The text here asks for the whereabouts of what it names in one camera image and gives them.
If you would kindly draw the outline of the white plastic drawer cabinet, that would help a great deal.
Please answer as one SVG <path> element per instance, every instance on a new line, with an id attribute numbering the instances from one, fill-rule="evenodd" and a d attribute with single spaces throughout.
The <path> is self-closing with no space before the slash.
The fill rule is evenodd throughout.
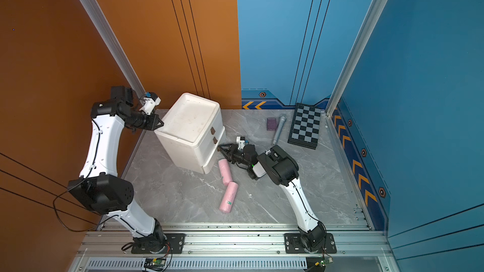
<path id="1" fill-rule="evenodd" d="M 184 93 L 162 118 L 155 134 L 174 165 L 208 174 L 216 160 L 217 146 L 225 139 L 219 103 Z"/>

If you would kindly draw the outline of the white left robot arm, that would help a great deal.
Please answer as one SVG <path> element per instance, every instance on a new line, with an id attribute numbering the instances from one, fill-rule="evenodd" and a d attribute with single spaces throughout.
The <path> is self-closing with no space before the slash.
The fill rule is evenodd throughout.
<path id="1" fill-rule="evenodd" d="M 160 223 L 134 199 L 131 182 L 118 177 L 117 155 L 120 136 L 126 127 L 154 131 L 163 126 L 155 108 L 161 100 L 146 93 L 142 107 L 134 107 L 131 96 L 119 94 L 93 105 L 92 139 L 86 163 L 77 180 L 68 183 L 68 192 L 85 209 L 106 215 L 129 230 L 134 243 L 162 248 L 166 239 Z"/>

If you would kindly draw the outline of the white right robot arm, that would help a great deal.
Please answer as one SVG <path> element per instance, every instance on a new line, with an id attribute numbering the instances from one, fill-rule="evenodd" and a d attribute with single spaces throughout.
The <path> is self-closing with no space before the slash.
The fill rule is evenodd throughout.
<path id="1" fill-rule="evenodd" d="M 252 144 L 242 149 L 237 144 L 221 144 L 217 150 L 229 163 L 246 170 L 251 179 L 258 180 L 267 175 L 280 187 L 296 216 L 303 248 L 310 253 L 323 248 L 328 233 L 305 196 L 299 177 L 299 165 L 294 158 L 280 146 L 273 146 L 260 154 Z"/>

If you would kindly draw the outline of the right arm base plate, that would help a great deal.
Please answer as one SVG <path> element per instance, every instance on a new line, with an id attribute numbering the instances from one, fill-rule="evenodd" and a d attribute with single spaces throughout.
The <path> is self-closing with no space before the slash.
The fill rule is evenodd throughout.
<path id="1" fill-rule="evenodd" d="M 300 233 L 285 233 L 284 246 L 287 254 L 336 254 L 333 234 L 326 233 L 321 239 L 310 239 Z"/>

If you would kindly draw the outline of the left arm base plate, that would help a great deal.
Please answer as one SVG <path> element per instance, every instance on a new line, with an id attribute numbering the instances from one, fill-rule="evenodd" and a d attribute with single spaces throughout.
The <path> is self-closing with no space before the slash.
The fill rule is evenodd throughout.
<path id="1" fill-rule="evenodd" d="M 152 235 L 144 238 L 134 238 L 132 254 L 181 254 L 184 248 L 186 234 L 164 234 L 161 239 Z"/>

